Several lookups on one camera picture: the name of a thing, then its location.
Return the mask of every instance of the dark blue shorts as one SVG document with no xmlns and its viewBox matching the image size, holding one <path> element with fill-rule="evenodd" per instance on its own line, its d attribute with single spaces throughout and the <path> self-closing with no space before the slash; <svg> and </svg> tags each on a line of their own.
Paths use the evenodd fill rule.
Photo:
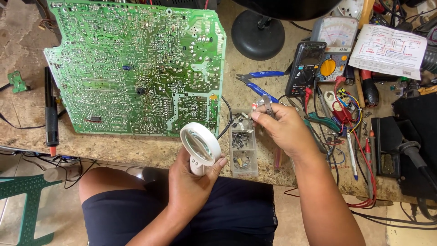
<svg viewBox="0 0 437 246">
<path fill-rule="evenodd" d="M 115 190 L 90 197 L 82 204 L 90 245 L 126 245 L 164 207 L 145 190 Z M 276 227 L 272 185 L 219 177 L 205 206 L 173 244 L 192 234 L 230 230 L 271 245 Z"/>
</svg>

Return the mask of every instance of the yellow wire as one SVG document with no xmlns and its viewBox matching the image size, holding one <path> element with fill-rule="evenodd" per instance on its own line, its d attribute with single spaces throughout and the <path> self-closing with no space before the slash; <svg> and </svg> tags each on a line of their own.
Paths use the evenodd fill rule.
<svg viewBox="0 0 437 246">
<path fill-rule="evenodd" d="M 358 102 L 358 100 L 355 97 L 353 97 L 353 96 L 351 96 L 349 94 L 346 94 L 344 92 L 341 92 L 341 94 L 345 94 L 346 96 L 352 97 L 355 100 L 355 102 L 357 103 L 357 105 L 358 105 L 358 109 L 357 110 L 361 110 L 360 103 Z M 352 130 L 350 132 L 353 132 L 360 125 L 362 119 L 363 119 L 363 112 L 361 111 L 360 112 L 360 120 L 358 121 L 358 124 L 354 128 L 352 128 Z"/>
</svg>

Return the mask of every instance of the small green circuit board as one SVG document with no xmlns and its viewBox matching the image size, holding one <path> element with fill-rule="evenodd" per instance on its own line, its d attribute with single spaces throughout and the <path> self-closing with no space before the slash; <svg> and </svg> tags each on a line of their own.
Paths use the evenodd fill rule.
<svg viewBox="0 0 437 246">
<path fill-rule="evenodd" d="M 9 80 L 9 83 L 14 86 L 12 89 L 13 93 L 30 90 L 30 86 L 26 85 L 26 82 L 21 79 L 19 71 L 8 74 L 7 79 Z"/>
<path fill-rule="evenodd" d="M 45 57 L 78 133 L 218 135 L 226 34 L 215 11 L 48 0 L 62 44 Z"/>
</svg>

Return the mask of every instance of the red soldering iron handle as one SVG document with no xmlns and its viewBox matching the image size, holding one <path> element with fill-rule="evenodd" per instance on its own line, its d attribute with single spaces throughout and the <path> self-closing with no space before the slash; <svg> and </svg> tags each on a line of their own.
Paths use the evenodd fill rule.
<svg viewBox="0 0 437 246">
<path fill-rule="evenodd" d="M 372 80 L 372 72 L 369 70 L 360 70 L 360 76 L 362 79 L 364 102 L 367 107 L 378 106 L 379 92 L 375 83 Z"/>
</svg>

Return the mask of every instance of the digital multimeter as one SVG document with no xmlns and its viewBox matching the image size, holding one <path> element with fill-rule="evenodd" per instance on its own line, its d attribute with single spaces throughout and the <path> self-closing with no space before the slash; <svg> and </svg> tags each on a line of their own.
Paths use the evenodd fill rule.
<svg viewBox="0 0 437 246">
<path fill-rule="evenodd" d="M 305 88 L 313 85 L 325 48 L 325 42 L 306 41 L 298 44 L 285 88 L 288 97 L 304 95 Z"/>
<path fill-rule="evenodd" d="M 358 20 L 353 17 L 327 16 L 314 23 L 311 41 L 327 43 L 317 73 L 320 82 L 335 81 L 337 76 L 343 75 L 357 30 Z"/>
</svg>

